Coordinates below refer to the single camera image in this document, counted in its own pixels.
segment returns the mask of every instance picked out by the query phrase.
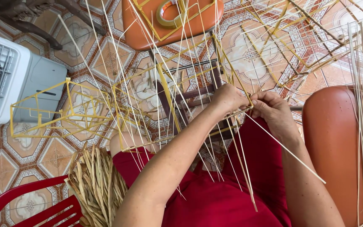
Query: red chair backrest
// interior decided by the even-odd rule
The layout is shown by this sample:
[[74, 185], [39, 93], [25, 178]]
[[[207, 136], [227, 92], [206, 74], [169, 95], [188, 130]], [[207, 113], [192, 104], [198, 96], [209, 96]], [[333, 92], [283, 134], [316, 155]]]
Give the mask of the red chair backrest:
[[[20, 185], [9, 191], [4, 192], [0, 195], [0, 211], [16, 197], [32, 191], [64, 183], [65, 178], [67, 178], [67, 176], [49, 178], [42, 181], [36, 181], [25, 185]], [[68, 227], [76, 223], [83, 216], [77, 198], [75, 197], [75, 195], [72, 195], [69, 198], [64, 199], [63, 201], [53, 205], [52, 207], [43, 210], [42, 212], [26, 220], [23, 220], [22, 222], [19, 222], [18, 224], [15, 224], [14, 227], [35, 226], [37, 224], [40, 224], [44, 220], [53, 217], [54, 215], [56, 215], [54, 218], [40, 225], [40, 227], [52, 227], [55, 224], [60, 223], [61, 221], [63, 222], [57, 227]], [[81, 225], [77, 223], [74, 225], [74, 227], [81, 227]]]

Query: white air cooler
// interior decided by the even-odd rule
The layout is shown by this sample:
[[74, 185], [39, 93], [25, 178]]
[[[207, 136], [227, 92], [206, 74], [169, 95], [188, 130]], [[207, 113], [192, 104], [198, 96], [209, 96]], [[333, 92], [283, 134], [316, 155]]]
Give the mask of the white air cooler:
[[[62, 64], [33, 54], [29, 49], [0, 37], [0, 124], [10, 120], [10, 105], [65, 80]], [[38, 109], [56, 111], [63, 85], [38, 95]], [[34, 98], [20, 106], [37, 109]], [[37, 122], [36, 111], [14, 108], [14, 122]], [[42, 122], [53, 119], [46, 113]]]

